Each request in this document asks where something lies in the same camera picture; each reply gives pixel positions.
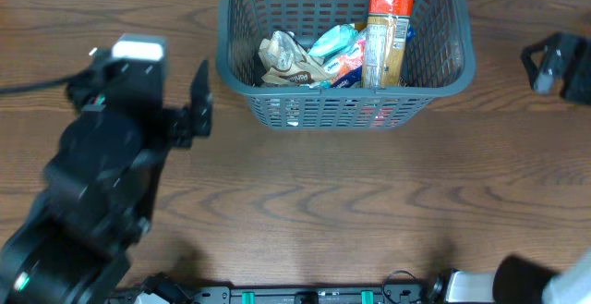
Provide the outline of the beige brown snack bag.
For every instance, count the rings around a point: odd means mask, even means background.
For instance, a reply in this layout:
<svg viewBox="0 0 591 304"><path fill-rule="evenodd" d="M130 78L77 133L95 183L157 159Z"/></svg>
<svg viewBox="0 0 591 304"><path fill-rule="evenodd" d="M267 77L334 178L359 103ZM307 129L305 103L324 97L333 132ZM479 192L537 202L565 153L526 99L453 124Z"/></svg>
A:
<svg viewBox="0 0 591 304"><path fill-rule="evenodd" d="M266 70L262 81L274 86L310 85L336 77L322 66L322 58L309 55L291 34L280 30L261 41L259 59Z"/></svg>

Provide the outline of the grey plastic basket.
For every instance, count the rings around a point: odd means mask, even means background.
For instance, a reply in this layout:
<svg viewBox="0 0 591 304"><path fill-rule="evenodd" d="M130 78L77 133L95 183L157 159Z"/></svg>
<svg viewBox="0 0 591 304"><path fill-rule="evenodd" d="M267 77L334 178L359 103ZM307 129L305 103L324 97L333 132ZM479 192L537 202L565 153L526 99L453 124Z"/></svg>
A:
<svg viewBox="0 0 591 304"><path fill-rule="evenodd" d="M217 68L269 128L388 129L476 59L465 0L221 0Z"/></svg>

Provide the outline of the blue tissue multipack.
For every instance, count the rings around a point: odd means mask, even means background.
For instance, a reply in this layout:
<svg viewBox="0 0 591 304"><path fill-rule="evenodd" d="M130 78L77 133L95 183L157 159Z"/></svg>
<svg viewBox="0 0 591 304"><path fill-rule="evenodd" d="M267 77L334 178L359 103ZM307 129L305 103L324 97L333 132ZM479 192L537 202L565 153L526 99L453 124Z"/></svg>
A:
<svg viewBox="0 0 591 304"><path fill-rule="evenodd" d="M326 57L319 57L323 60L323 69L332 76L330 80L318 82L319 86L322 88L350 88L361 81L366 34L366 30L358 31L357 36L343 49Z"/></svg>

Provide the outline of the small teal white packet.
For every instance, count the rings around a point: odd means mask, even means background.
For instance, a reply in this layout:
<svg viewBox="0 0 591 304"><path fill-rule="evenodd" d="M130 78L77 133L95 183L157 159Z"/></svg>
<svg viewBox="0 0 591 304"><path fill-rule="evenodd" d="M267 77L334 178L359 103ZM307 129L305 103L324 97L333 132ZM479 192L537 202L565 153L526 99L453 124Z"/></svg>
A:
<svg viewBox="0 0 591 304"><path fill-rule="evenodd" d="M331 55L343 49L357 34L358 31L350 24L334 26L315 41L308 54L315 57Z"/></svg>

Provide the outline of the orange tan cracker package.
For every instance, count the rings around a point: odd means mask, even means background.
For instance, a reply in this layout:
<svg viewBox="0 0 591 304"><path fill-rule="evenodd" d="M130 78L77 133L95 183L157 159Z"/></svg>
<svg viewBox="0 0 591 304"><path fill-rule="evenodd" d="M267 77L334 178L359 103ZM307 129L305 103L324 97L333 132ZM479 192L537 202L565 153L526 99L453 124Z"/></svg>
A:
<svg viewBox="0 0 591 304"><path fill-rule="evenodd" d="M369 0L362 83L367 89L400 85L414 0Z"/></svg>

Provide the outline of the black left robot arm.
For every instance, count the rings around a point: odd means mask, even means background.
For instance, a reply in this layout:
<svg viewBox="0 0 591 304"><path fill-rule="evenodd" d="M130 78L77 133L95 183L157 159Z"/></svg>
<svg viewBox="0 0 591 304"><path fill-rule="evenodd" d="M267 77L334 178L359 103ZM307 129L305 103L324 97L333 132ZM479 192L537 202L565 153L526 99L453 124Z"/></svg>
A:
<svg viewBox="0 0 591 304"><path fill-rule="evenodd" d="M163 104L163 60L100 53L65 78L77 118L45 166L45 189L1 250L5 303L102 303L130 267L127 250L151 229L172 149L187 149L212 126L209 65L188 105Z"/></svg>

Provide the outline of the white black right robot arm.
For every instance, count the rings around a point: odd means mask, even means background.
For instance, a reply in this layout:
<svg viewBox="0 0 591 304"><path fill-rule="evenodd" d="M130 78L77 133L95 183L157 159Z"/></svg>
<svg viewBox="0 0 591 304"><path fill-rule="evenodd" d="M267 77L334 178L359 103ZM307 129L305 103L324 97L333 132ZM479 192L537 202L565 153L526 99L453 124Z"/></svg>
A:
<svg viewBox="0 0 591 304"><path fill-rule="evenodd" d="M530 87L549 94L557 79L560 97L590 105L590 40L566 32L526 46L521 60ZM518 255L506 257L491 273L450 270L438 275L427 303L590 304L590 253L570 269L557 272Z"/></svg>

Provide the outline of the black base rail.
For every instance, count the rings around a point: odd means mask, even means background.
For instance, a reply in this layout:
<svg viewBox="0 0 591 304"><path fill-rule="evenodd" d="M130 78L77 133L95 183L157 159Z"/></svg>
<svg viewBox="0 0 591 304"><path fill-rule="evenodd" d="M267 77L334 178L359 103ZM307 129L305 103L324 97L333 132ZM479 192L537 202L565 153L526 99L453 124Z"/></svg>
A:
<svg viewBox="0 0 591 304"><path fill-rule="evenodd" d="M232 287L186 286L165 274L117 289L108 304L491 304L493 273L450 270L428 283L394 271L379 285Z"/></svg>

